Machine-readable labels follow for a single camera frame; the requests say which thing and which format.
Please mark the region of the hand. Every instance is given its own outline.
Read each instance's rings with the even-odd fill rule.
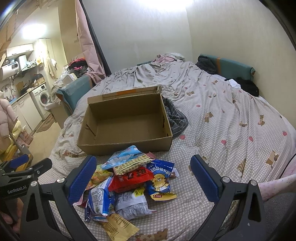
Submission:
[[[18,198],[17,199],[17,206],[16,206],[18,221],[12,228],[13,231],[15,231],[18,234],[20,233],[20,218],[22,216],[22,208],[23,208],[23,206],[24,206],[24,204],[22,203],[21,199]],[[3,217],[3,219],[5,220],[5,222],[7,224],[11,225],[13,223],[12,218],[9,215],[7,215],[7,214],[5,214],[3,212],[0,212],[0,214],[1,214],[1,216]]]

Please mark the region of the ceiling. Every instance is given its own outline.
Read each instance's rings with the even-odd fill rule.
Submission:
[[[30,44],[37,40],[23,38],[22,28],[31,24],[46,25],[46,32],[39,38],[53,38],[55,36],[60,36],[59,14],[57,4],[53,4],[49,7],[48,5],[44,5],[41,9],[37,8],[15,31],[15,33],[12,36],[12,40],[9,47]]]

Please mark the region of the red snack package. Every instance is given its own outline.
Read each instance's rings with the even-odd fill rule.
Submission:
[[[109,191],[126,192],[139,187],[139,184],[144,183],[154,178],[153,172],[145,167],[139,167],[132,172],[124,175],[115,175],[108,187]]]

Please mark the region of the sink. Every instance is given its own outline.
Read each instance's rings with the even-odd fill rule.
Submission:
[[[17,98],[14,98],[13,100],[9,101],[9,103],[13,104],[16,100],[17,100]]]

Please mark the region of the blue gripper pad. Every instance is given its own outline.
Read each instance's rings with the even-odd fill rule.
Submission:
[[[217,204],[223,188],[220,175],[200,155],[191,158],[190,167],[208,201]]]
[[[71,205],[79,201],[95,170],[96,158],[88,155],[79,167],[70,172],[65,189],[68,191],[68,201]]]
[[[9,167],[11,169],[17,169],[19,166],[25,164],[28,161],[29,161],[29,156],[27,154],[24,154],[16,159],[11,160],[9,162]]]

